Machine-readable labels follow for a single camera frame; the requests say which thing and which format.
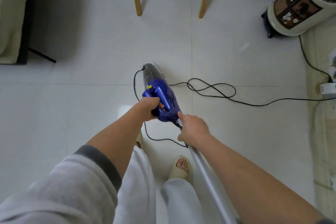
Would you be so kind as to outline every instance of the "person's right arm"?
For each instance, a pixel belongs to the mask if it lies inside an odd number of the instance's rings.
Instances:
[[[315,224],[323,215],[306,200],[213,137],[201,118],[179,112],[178,137],[196,147],[223,184],[242,223]]]

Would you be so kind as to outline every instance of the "beige slipper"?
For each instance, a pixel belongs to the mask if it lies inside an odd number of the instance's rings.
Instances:
[[[176,166],[176,164],[178,163],[178,161],[181,158],[183,158],[183,159],[185,159],[187,161],[189,172],[186,172],[183,169],[181,169],[181,168],[179,168],[179,167]],[[171,166],[171,171],[170,171],[168,179],[174,179],[174,178],[184,179],[184,180],[187,180],[188,182],[191,183],[191,178],[192,178],[192,175],[191,175],[191,165],[190,165],[189,160],[186,157],[179,156],[174,161],[174,164]]]
[[[144,149],[144,142],[142,140],[142,134],[141,134],[141,131],[136,139],[137,143],[138,143],[138,146],[140,146],[139,148],[140,149]]]

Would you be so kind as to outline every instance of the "person's right hand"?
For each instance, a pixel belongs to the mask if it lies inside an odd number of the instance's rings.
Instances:
[[[205,121],[195,115],[182,114],[178,112],[178,117],[182,122],[182,132],[178,136],[178,140],[188,145],[199,148],[203,140],[207,140],[211,136],[208,125]]]

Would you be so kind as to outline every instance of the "pant leg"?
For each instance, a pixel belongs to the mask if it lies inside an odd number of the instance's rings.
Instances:
[[[145,152],[135,146],[118,192],[113,224],[155,224],[156,198],[151,164]]]
[[[186,180],[167,180],[161,194],[168,209],[169,224],[205,223],[197,194]]]

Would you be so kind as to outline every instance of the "power cord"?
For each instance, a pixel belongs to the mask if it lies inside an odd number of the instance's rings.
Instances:
[[[307,58],[307,56],[306,56],[306,53],[305,53],[305,51],[304,51],[304,49],[303,49],[303,46],[302,46],[301,35],[299,35],[299,39],[300,39],[300,47],[301,47],[301,50],[302,50],[302,53],[303,53],[303,57],[304,57],[305,61],[307,62],[307,64],[308,64],[311,68],[313,68],[313,69],[315,69],[315,70],[317,70],[317,71],[319,71],[319,72],[321,72],[321,73],[326,74],[326,75],[328,76],[328,83],[333,82],[331,76],[330,76],[328,73],[326,73],[325,71],[322,71],[322,70],[320,70],[320,69],[314,67],[314,66],[309,62],[309,60],[308,60],[308,58]],[[138,98],[138,96],[137,96],[137,92],[136,92],[136,89],[135,89],[135,77],[136,77],[137,73],[139,73],[140,71],[143,71],[143,70],[144,70],[144,69],[141,69],[141,70],[137,71],[137,72],[135,73],[135,75],[134,75],[134,80],[133,80],[133,89],[134,89],[134,93],[135,93],[135,96],[136,96],[136,98],[137,98],[138,101],[140,101],[140,100],[139,100],[139,98]],[[207,85],[207,87],[205,87],[205,88],[203,88],[203,89],[200,89],[200,90],[196,90],[196,89],[190,84],[190,81],[192,81],[192,80],[198,80],[198,81],[201,81],[201,82],[205,83],[205,84]],[[188,87],[190,90],[195,91],[197,94],[199,94],[199,95],[201,95],[201,96],[205,96],[205,97],[213,97],[213,98],[226,98],[226,99],[229,99],[230,101],[235,102],[235,103],[240,103],[240,104],[249,105],[249,106],[256,106],[256,107],[267,106],[267,105],[270,105],[270,104],[272,104],[272,103],[275,103],[275,102],[277,102],[277,101],[281,101],[281,100],[327,101],[327,100],[336,99],[336,98],[330,98],[330,99],[281,98],[281,99],[277,99],[277,100],[271,101],[271,102],[266,103],[266,104],[255,105],[255,104],[245,103],[245,102],[241,102],[241,101],[232,99],[232,97],[234,97],[234,96],[236,95],[237,90],[236,90],[236,88],[235,88],[234,86],[232,86],[232,85],[230,85],[230,84],[228,84],[228,83],[209,84],[209,83],[203,81],[202,79],[199,79],[199,78],[191,78],[191,79],[188,80],[187,82],[179,82],[179,83],[176,83],[176,84],[170,84],[170,86],[180,85],[180,84],[183,84],[183,83],[187,84],[187,87]],[[217,85],[227,85],[227,86],[230,86],[231,88],[233,88],[234,93],[233,93],[231,96],[226,96],[226,95],[225,95],[223,92],[221,92],[219,89],[215,88],[215,86],[217,86]],[[200,91],[206,90],[206,89],[208,89],[208,88],[213,88],[213,89],[216,90],[219,94],[221,94],[221,96],[216,96],[216,95],[205,95],[205,94],[201,94],[201,93],[200,93]],[[186,147],[186,146],[184,146],[184,145],[182,145],[182,144],[179,144],[178,142],[176,142],[176,141],[174,141],[174,140],[172,140],[172,139],[169,139],[169,138],[165,138],[165,139],[153,139],[153,138],[151,138],[151,137],[148,135],[148,133],[147,133],[146,123],[144,122],[144,124],[145,124],[145,131],[146,131],[146,134],[147,134],[147,136],[149,137],[149,139],[151,139],[151,140],[153,140],[153,141],[170,140],[170,141],[173,141],[174,143],[176,143],[176,144],[178,144],[178,145],[180,145],[180,146],[182,146],[182,147]]]

